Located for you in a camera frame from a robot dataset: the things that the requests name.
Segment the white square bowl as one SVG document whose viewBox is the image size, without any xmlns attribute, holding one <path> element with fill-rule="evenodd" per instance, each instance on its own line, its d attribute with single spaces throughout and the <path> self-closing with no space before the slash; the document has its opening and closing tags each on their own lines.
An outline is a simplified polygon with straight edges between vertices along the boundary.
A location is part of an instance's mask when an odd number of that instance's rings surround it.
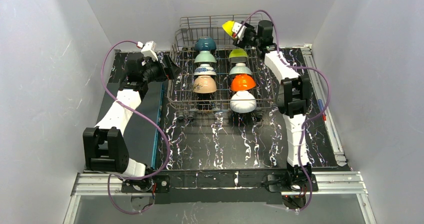
<svg viewBox="0 0 424 224">
<path fill-rule="evenodd" d="M 237 48 L 237 49 L 233 49 L 230 53 L 228 58 L 229 59 L 233 59 L 233 58 L 248 58 L 248 54 L 247 52 L 242 49 L 242 48 Z"/>
</svg>

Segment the blue floral bowl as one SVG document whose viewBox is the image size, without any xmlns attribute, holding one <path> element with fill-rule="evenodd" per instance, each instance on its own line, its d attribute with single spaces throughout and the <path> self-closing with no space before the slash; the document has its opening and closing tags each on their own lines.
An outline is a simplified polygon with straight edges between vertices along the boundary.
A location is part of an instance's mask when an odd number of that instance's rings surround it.
<svg viewBox="0 0 424 224">
<path fill-rule="evenodd" d="M 209 63 L 201 63 L 193 73 L 194 76 L 216 76 L 216 70 Z"/>
</svg>

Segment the green celadon bowl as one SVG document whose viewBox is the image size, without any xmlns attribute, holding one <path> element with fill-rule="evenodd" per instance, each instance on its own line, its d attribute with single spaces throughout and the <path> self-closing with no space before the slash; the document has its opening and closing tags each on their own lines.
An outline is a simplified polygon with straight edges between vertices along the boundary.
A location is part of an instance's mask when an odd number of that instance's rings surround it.
<svg viewBox="0 0 424 224">
<path fill-rule="evenodd" d="M 195 57 L 194 63 L 216 63 L 217 60 L 214 55 L 211 54 L 208 50 L 202 50 Z"/>
</svg>

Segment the cream white round bowl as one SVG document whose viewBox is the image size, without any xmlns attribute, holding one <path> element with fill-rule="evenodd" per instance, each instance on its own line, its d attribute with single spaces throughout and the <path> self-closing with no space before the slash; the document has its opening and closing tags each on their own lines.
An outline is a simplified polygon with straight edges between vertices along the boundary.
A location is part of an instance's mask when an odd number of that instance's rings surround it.
<svg viewBox="0 0 424 224">
<path fill-rule="evenodd" d="M 197 94 L 210 94 L 217 91 L 217 85 L 211 76 L 201 75 L 194 80 L 192 91 Z"/>
</svg>

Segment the yellow rimmed bowl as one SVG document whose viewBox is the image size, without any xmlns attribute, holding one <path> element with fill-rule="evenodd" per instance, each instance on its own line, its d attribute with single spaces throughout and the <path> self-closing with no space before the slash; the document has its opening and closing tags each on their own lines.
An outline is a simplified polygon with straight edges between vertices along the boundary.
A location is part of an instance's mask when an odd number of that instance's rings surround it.
<svg viewBox="0 0 424 224">
<path fill-rule="evenodd" d="M 226 34 L 228 34 L 230 37 L 233 36 L 233 26 L 235 22 L 233 20 L 228 20 L 225 23 L 222 24 L 222 29 L 225 31 Z"/>
</svg>

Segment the pale green shallow bowl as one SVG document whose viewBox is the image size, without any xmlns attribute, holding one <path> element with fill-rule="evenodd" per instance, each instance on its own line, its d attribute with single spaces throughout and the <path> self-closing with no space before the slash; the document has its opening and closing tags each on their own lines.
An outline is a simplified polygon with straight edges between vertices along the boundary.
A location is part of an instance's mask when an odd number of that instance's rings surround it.
<svg viewBox="0 0 424 224">
<path fill-rule="evenodd" d="M 246 74 L 249 76 L 252 76 L 252 71 L 247 67 L 246 63 L 240 62 L 240 63 L 236 63 L 235 66 L 233 66 L 228 75 L 229 76 L 236 76 L 236 75 L 242 75 L 242 74 Z"/>
</svg>

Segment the tan interior dark bowl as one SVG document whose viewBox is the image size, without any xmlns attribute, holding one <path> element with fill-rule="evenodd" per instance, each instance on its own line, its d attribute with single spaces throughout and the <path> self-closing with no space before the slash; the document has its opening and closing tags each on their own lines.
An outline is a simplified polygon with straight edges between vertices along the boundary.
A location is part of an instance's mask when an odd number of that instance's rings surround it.
<svg viewBox="0 0 424 224">
<path fill-rule="evenodd" d="M 201 51 L 215 51 L 217 49 L 216 42 L 209 36 L 201 36 L 198 38 L 194 45 L 194 50 Z"/>
</svg>

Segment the grey wire dish rack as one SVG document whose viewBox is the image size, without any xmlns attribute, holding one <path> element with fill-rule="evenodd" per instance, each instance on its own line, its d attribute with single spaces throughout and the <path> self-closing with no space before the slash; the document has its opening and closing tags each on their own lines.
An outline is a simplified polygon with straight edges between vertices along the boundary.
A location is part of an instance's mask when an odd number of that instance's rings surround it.
<svg viewBox="0 0 424 224">
<path fill-rule="evenodd" d="M 230 61 L 230 52 L 235 49 L 232 39 L 222 29 L 222 24 L 232 20 L 242 22 L 247 19 L 248 24 L 257 27 L 263 18 L 261 13 L 249 17 L 248 14 L 233 15 L 203 15 L 186 16 L 179 19 L 179 29 L 175 33 L 174 43 L 170 56 L 182 72 L 177 79 L 166 84 L 166 97 L 179 119 L 194 119 L 197 116 L 206 116 L 210 113 L 229 112 L 233 77 L 230 69 L 234 63 Z M 210 37 L 216 43 L 216 50 L 212 54 L 216 60 L 212 67 L 216 71 L 214 77 L 217 90 L 211 94 L 193 92 L 197 68 L 195 58 L 199 54 L 195 44 L 200 37 Z"/>
</svg>

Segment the orange striped bowl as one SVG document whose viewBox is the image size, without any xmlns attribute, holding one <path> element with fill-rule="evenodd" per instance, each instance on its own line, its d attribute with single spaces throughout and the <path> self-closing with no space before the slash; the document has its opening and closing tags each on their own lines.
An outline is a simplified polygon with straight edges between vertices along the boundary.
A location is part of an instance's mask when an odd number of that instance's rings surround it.
<svg viewBox="0 0 424 224">
<path fill-rule="evenodd" d="M 238 74 L 231 82 L 230 89 L 234 92 L 247 91 L 256 86 L 255 80 L 248 74 Z"/>
</svg>

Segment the white ribbed bowl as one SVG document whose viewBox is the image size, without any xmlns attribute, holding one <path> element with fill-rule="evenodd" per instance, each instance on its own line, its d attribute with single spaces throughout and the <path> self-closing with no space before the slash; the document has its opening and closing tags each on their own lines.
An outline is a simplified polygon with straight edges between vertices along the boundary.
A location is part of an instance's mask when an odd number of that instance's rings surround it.
<svg viewBox="0 0 424 224">
<path fill-rule="evenodd" d="M 249 113 L 257 108 L 257 101 L 247 90 L 237 91 L 230 99 L 230 109 L 236 113 Z"/>
</svg>

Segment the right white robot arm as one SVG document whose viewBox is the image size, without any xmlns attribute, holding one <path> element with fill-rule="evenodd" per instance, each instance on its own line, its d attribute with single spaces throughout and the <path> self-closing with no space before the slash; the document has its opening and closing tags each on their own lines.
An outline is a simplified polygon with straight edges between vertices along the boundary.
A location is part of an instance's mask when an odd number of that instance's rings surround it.
<svg viewBox="0 0 424 224">
<path fill-rule="evenodd" d="M 254 47 L 262 62 L 279 81 L 275 104 L 283 115 L 286 127 L 290 167 L 305 167 L 309 159 L 305 147 L 304 122 L 311 104 L 312 86 L 308 76 L 300 75 L 274 43 L 274 25 L 270 20 L 259 21 L 257 27 L 248 23 L 234 23 L 231 28 L 233 44 L 239 48 Z"/>
</svg>

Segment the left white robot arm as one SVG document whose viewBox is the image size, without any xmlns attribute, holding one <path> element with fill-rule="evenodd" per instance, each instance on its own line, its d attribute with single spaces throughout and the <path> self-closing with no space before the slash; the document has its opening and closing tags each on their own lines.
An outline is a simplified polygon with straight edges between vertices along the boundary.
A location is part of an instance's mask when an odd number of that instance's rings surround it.
<svg viewBox="0 0 424 224">
<path fill-rule="evenodd" d="M 130 157 L 124 140 L 125 129 L 146 96 L 151 82 L 175 79 L 181 69 L 168 54 L 154 60 L 145 54 L 127 57 L 125 75 L 111 107 L 94 126 L 83 134 L 85 166 L 89 171 L 120 175 L 137 179 L 151 176 L 147 165 Z"/>
</svg>

